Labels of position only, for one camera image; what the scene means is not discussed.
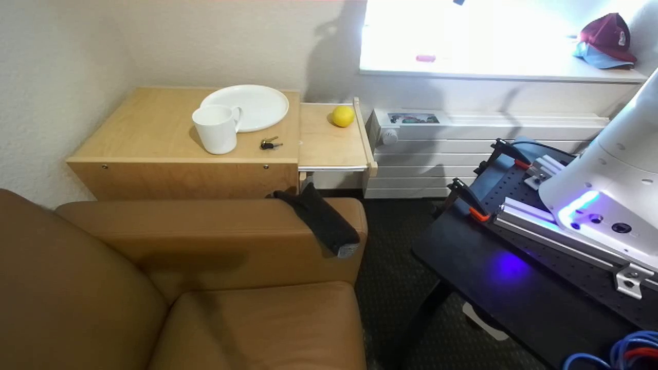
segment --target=armchair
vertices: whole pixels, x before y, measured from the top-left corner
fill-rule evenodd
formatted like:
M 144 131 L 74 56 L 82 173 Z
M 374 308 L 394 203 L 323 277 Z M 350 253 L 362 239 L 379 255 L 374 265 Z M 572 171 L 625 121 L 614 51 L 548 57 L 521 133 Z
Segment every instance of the armchair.
M 0 190 L 0 367 L 366 367 L 355 279 L 278 200 L 76 201 Z

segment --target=cable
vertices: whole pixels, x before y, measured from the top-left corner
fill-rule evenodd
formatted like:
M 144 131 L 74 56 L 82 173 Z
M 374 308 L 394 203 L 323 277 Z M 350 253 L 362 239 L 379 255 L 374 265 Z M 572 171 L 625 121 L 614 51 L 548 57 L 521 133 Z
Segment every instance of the cable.
M 623 338 L 616 341 L 612 347 L 612 360 L 606 361 L 598 356 L 593 353 L 572 353 L 566 357 L 562 364 L 563 370 L 571 370 L 574 361 L 586 360 L 594 361 L 603 367 L 614 367 L 614 370 L 632 370 L 637 360 L 658 360 L 658 330 L 636 330 L 625 335 Z

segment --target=window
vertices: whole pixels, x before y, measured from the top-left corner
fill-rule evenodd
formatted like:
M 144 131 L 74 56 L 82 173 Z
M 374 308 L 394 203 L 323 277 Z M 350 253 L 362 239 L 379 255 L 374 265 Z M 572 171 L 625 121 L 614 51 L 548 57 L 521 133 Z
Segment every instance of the window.
M 581 28 L 603 0 L 368 0 L 364 71 L 442 75 L 642 77 L 577 59 Z

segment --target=white cup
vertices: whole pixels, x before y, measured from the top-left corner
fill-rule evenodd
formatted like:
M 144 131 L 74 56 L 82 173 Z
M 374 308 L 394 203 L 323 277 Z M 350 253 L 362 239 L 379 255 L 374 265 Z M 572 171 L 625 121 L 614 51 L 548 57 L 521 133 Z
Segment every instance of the white cup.
M 212 154 L 234 150 L 244 108 L 226 104 L 203 104 L 191 112 L 191 121 L 203 144 Z

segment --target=yellow ball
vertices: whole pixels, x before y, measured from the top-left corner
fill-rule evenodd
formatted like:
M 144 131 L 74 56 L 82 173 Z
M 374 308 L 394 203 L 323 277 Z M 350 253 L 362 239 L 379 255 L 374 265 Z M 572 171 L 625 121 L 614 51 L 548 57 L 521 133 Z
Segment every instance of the yellow ball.
M 330 115 L 332 125 L 347 128 L 355 124 L 355 108 L 350 104 L 337 104 Z

